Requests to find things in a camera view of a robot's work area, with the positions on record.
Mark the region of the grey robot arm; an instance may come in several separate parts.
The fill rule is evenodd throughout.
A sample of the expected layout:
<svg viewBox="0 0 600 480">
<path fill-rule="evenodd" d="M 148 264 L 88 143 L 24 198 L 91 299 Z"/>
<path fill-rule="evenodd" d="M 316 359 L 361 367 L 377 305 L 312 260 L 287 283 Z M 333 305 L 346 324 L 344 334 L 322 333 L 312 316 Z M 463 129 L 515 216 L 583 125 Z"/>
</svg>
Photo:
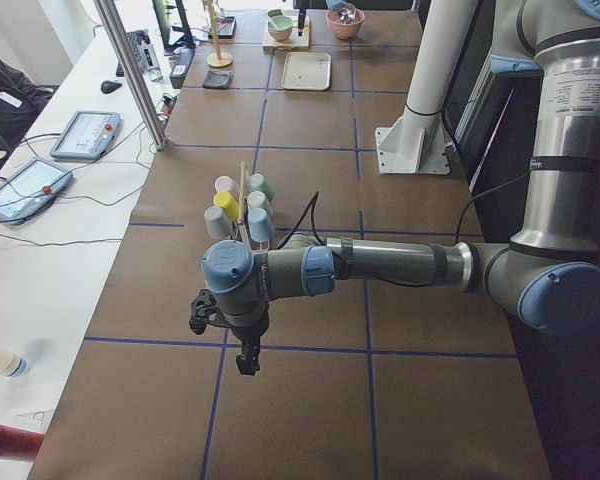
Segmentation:
<svg viewBox="0 0 600 480">
<path fill-rule="evenodd" d="M 456 286 L 483 293 L 552 336 L 600 318 L 600 268 L 589 233 L 600 141 L 600 1 L 500 1 L 494 73 L 543 75 L 521 230 L 505 244 L 451 247 L 288 234 L 272 251 L 223 240 L 205 253 L 206 286 L 191 305 L 195 334 L 224 328 L 240 341 L 236 363 L 259 370 L 269 304 L 331 292 L 337 281 L 405 288 Z"/>
</svg>

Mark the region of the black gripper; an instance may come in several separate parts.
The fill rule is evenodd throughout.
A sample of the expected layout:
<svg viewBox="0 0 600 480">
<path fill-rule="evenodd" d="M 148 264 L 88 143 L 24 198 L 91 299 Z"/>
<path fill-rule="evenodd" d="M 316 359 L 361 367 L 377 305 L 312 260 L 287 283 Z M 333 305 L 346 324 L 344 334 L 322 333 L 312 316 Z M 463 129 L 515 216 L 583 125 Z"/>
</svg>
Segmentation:
<svg viewBox="0 0 600 480">
<path fill-rule="evenodd" d="M 260 370 L 261 337 L 267 332 L 269 325 L 269 314 L 263 313 L 250 325 L 231 327 L 233 335 L 243 343 L 241 352 L 236 356 L 236 365 L 241 375 L 252 376 Z"/>
</svg>

